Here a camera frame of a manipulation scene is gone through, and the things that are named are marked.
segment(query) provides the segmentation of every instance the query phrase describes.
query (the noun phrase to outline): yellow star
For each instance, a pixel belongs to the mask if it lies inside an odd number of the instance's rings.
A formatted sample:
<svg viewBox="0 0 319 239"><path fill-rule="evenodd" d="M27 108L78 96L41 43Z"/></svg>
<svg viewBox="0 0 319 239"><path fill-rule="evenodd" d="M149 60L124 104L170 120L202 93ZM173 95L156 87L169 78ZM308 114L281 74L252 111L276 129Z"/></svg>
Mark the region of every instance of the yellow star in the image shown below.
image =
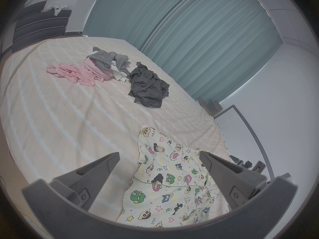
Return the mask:
<svg viewBox="0 0 319 239"><path fill-rule="evenodd" d="M133 220L133 219L134 219L133 215L130 216L130 217L127 217L127 221L131 221L131 220Z"/></svg>

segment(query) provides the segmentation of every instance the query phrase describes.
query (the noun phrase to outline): bed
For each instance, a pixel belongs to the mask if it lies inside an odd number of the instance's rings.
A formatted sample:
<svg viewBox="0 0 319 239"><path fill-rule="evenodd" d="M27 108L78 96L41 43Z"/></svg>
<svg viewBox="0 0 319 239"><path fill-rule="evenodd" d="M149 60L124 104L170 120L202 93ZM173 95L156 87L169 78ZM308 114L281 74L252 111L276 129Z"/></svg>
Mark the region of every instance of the bed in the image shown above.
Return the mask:
<svg viewBox="0 0 319 239"><path fill-rule="evenodd" d="M94 87L73 84L46 72L60 62L82 65L90 47L126 54L145 64L170 84L161 108L134 103L130 82L95 81ZM50 182L112 152L120 162L103 186L90 212L116 221L122 199L138 169L141 125L153 125L174 141L229 160L220 128L168 74L128 42L99 37L49 39L11 55L1 75L1 122L12 158L31 183ZM216 204L227 212L224 197Z"/></svg>

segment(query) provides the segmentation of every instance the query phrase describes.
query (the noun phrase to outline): pile of clothes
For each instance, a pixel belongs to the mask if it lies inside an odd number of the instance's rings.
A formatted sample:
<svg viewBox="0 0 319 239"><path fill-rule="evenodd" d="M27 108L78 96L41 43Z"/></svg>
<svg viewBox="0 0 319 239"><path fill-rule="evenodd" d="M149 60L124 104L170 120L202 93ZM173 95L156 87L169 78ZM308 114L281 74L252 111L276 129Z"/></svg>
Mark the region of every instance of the pile of clothes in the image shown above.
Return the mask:
<svg viewBox="0 0 319 239"><path fill-rule="evenodd" d="M103 82L114 77L118 81L131 80L130 96L135 97L135 103L150 108L160 108L162 100L168 97L169 84L161 80L156 73L147 69L141 62L137 67L129 67L131 60L127 55L106 52L98 47L92 47L92 54L84 60L84 65L75 66L60 63L57 67L47 66L48 73L70 82L79 82L85 86L94 86L95 80Z"/></svg>

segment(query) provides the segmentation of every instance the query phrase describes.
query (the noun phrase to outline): teal curtain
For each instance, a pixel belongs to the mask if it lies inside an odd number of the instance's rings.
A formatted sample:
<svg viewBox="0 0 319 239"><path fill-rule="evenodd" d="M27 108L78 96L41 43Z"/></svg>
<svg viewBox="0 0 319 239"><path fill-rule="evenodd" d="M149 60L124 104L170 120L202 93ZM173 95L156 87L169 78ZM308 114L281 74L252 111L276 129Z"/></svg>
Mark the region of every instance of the teal curtain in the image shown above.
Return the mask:
<svg viewBox="0 0 319 239"><path fill-rule="evenodd" d="M121 2L117 22L101 23L94 12L101 9L93 8L84 33L125 39L190 96L201 97L207 103L222 101L237 90L282 44L257 0Z"/></svg>

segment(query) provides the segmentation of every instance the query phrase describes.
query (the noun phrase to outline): curtain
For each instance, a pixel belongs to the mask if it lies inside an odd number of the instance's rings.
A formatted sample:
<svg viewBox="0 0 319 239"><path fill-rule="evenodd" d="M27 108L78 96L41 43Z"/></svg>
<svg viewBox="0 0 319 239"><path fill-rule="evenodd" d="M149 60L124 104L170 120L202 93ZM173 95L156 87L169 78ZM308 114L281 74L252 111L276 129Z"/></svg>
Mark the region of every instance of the curtain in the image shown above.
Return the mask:
<svg viewBox="0 0 319 239"><path fill-rule="evenodd" d="M207 103L237 90L282 44L257 0L103 1L110 3L104 10L116 8L115 18L91 20L84 34L125 39Z"/></svg>

